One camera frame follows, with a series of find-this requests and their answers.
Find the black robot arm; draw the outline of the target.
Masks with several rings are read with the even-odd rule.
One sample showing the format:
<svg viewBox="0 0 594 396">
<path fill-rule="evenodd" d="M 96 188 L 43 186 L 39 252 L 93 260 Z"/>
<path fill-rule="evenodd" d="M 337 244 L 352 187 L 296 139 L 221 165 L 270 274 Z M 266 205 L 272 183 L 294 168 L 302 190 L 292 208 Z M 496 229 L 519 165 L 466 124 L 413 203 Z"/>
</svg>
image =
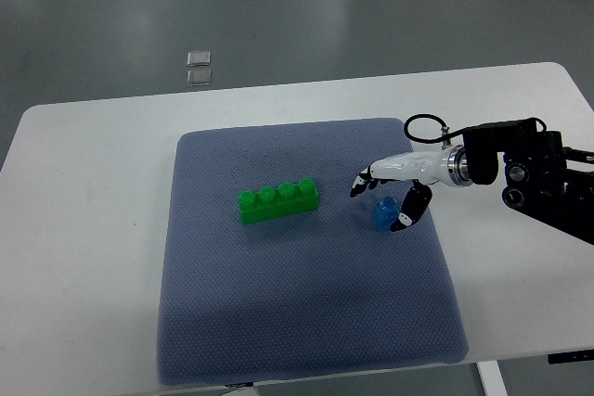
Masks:
<svg viewBox="0 0 594 396">
<path fill-rule="evenodd" d="M 503 155 L 506 187 L 501 193 L 510 209 L 589 244 L 593 242 L 593 172 L 567 163 L 593 163 L 591 151 L 567 147 L 559 131 L 549 131 L 539 118 L 499 121 L 449 131 L 432 114 L 405 121 L 405 136 L 422 144 L 446 147 L 461 136 L 463 148 L 449 155 L 445 171 L 455 180 L 491 185 Z"/>
</svg>

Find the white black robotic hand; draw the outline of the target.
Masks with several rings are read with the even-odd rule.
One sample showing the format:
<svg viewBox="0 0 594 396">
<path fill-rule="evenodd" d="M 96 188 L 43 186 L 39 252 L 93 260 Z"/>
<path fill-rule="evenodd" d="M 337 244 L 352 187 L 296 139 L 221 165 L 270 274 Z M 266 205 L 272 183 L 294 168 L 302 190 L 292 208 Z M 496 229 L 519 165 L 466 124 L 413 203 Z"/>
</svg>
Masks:
<svg viewBox="0 0 594 396">
<path fill-rule="evenodd" d="M 430 185 L 443 183 L 456 186 L 454 169 L 447 165 L 447 151 L 409 152 L 371 163 L 355 178 L 350 197 L 356 197 L 367 189 L 389 181 L 411 181 L 397 219 L 390 230 L 398 232 L 416 224 L 429 206 L 433 197 Z"/>
</svg>

